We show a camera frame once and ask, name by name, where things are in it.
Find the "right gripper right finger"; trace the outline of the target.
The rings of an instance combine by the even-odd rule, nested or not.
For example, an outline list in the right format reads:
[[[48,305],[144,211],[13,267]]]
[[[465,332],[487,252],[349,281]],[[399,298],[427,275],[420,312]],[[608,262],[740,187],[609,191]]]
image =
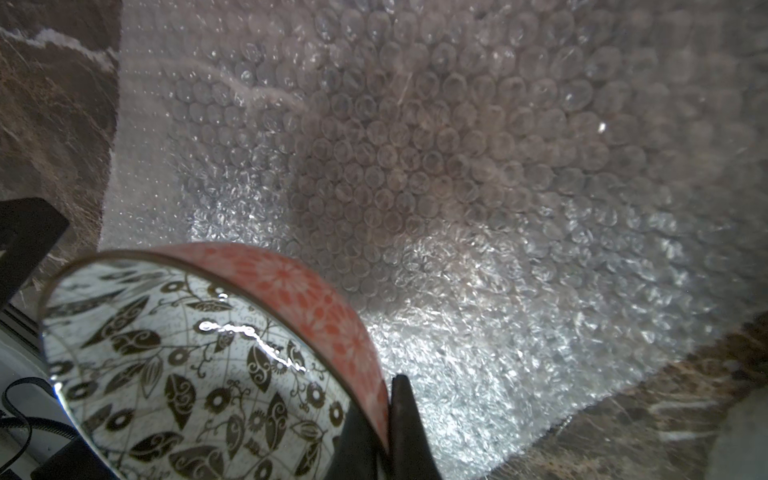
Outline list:
[[[429,447],[411,382],[402,374],[392,379],[389,449],[393,479],[442,479]]]

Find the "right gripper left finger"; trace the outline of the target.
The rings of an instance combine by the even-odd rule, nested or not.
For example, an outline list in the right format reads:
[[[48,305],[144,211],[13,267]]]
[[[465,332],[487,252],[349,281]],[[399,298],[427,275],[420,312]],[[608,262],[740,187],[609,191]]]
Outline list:
[[[330,465],[326,480],[375,480],[384,478],[378,437],[358,407],[350,407]]]

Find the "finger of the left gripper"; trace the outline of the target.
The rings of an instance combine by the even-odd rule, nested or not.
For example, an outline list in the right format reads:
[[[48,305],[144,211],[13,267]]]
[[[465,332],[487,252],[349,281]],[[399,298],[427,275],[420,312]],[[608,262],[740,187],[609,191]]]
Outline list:
[[[6,306],[69,227],[39,197],[1,202],[1,305]]]

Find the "black white patterned bowl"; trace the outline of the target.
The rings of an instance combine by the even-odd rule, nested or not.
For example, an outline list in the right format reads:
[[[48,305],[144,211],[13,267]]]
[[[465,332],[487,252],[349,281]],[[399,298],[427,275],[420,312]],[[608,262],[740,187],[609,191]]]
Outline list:
[[[297,260],[226,243],[101,252],[50,281],[40,322],[65,411],[122,479],[325,479],[350,407],[388,475],[376,349]]]

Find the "bubble wrap sheet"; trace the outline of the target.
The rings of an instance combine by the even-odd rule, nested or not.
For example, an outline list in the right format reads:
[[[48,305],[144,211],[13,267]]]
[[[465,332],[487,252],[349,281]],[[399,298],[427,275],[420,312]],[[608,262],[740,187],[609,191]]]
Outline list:
[[[127,1],[100,245],[342,291],[447,477],[767,307],[763,1]]]

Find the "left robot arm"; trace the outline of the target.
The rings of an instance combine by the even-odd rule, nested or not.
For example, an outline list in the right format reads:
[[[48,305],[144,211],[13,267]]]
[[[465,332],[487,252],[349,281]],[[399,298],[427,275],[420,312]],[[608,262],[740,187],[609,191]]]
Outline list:
[[[113,479],[66,419],[32,313],[12,303],[69,226],[41,198],[1,202],[1,477]]]

